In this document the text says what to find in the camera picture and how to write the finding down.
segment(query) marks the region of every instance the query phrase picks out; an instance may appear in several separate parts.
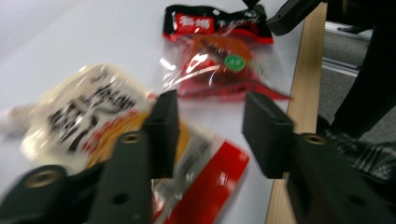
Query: plastic bag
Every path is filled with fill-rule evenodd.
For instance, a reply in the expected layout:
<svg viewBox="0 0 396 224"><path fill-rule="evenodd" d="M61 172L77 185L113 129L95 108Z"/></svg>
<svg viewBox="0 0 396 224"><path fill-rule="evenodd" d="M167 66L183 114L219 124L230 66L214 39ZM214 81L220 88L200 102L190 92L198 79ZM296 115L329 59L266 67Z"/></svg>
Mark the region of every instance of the plastic bag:
<svg viewBox="0 0 396 224"><path fill-rule="evenodd" d="M59 164L77 174L109 159L119 135L139 130L155 101L118 68L86 66L29 110L34 114L22 151L39 165ZM152 181L155 222L211 222L244 173L248 154L184 120L179 129L174 178Z"/></svg>
<svg viewBox="0 0 396 224"><path fill-rule="evenodd" d="M163 35L170 42L160 60L163 91L178 89L187 99L243 100L246 91L289 99L268 87L265 69L248 44L273 43L265 19L261 6L233 14L213 7L168 7Z"/></svg>

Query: wooden board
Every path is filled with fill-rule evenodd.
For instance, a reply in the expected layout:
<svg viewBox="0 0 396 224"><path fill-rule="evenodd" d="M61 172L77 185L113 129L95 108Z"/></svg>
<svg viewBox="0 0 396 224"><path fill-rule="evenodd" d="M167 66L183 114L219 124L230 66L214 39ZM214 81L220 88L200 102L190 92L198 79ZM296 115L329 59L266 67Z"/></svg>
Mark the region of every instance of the wooden board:
<svg viewBox="0 0 396 224"><path fill-rule="evenodd" d="M326 4L320 4L304 22L291 87L293 100L288 108L288 116L295 122L296 133L314 133L316 130L326 8ZM267 224L296 223L285 188L286 178L287 175L282 180L274 181Z"/></svg>

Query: white table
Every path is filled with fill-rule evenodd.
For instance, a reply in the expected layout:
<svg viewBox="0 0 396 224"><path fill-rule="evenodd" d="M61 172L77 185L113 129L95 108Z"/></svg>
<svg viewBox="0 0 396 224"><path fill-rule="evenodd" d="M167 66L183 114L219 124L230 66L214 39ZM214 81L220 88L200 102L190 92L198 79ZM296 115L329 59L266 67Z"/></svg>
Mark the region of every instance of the white table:
<svg viewBox="0 0 396 224"><path fill-rule="evenodd" d="M29 0L0 2L0 110L37 102L54 87L90 63L114 63L154 88L163 53L162 28L170 1ZM272 17L283 1L262 1ZM233 12L245 8L241 0L184 1ZM263 63L276 87L290 92L302 25L264 48ZM278 102L286 111L288 102ZM181 115L226 136L250 155L242 130L244 103L179 104ZM15 184L32 164L20 152L22 136L0 133L0 195ZM244 178L218 223L263 223L272 180L265 179L251 157Z"/></svg>

